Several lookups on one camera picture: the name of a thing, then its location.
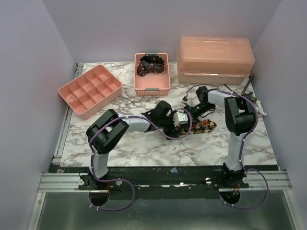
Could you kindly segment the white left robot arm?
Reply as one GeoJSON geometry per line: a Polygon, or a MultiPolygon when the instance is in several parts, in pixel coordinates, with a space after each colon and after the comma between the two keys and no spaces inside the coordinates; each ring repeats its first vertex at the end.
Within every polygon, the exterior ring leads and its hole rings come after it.
{"type": "Polygon", "coordinates": [[[120,115],[113,109],[107,110],[86,131],[92,151],[89,168],[90,184],[95,189],[102,189],[106,183],[114,181],[132,185],[126,179],[106,178],[109,153],[129,132],[158,131],[167,139],[177,139],[179,134],[176,133],[176,127],[179,117],[178,111],[173,110],[165,101],[159,102],[154,109],[140,115],[120,115]]]}

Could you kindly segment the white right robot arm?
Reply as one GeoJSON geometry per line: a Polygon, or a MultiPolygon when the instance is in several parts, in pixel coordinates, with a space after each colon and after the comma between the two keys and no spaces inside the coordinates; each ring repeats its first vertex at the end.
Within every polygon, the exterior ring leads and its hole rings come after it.
{"type": "Polygon", "coordinates": [[[253,102],[232,92],[218,88],[207,89],[198,85],[196,95],[199,103],[196,106],[187,104],[185,108],[197,119],[203,113],[214,109],[217,105],[224,108],[226,127],[230,132],[228,155],[219,176],[219,182],[227,187],[233,187],[244,177],[244,155],[248,136],[258,124],[258,112],[253,102]]]}

